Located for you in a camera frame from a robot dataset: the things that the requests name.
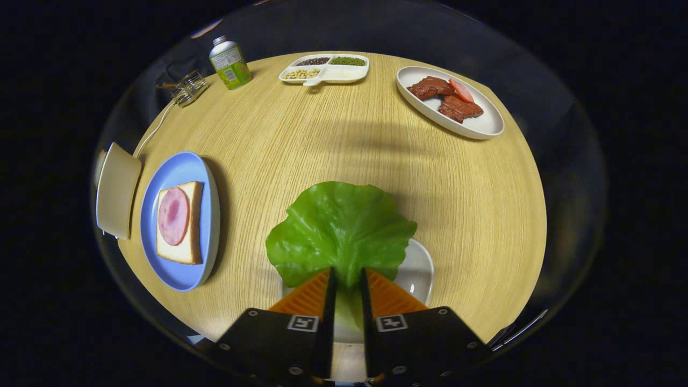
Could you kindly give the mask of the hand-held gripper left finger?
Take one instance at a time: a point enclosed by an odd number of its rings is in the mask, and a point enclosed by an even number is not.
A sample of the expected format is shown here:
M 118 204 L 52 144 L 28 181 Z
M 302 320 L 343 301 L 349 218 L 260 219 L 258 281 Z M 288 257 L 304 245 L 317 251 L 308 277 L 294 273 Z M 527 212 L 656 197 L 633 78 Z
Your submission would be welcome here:
M 327 268 L 269 309 L 246 309 L 211 360 L 239 385 L 330 385 L 337 287 Z

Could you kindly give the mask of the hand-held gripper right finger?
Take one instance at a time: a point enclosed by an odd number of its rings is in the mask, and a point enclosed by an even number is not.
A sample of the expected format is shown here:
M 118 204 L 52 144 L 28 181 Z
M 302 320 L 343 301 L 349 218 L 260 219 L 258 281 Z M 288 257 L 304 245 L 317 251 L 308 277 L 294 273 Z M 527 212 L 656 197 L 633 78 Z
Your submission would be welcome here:
M 430 308 L 376 270 L 361 270 L 370 385 L 458 385 L 492 350 L 449 306 Z

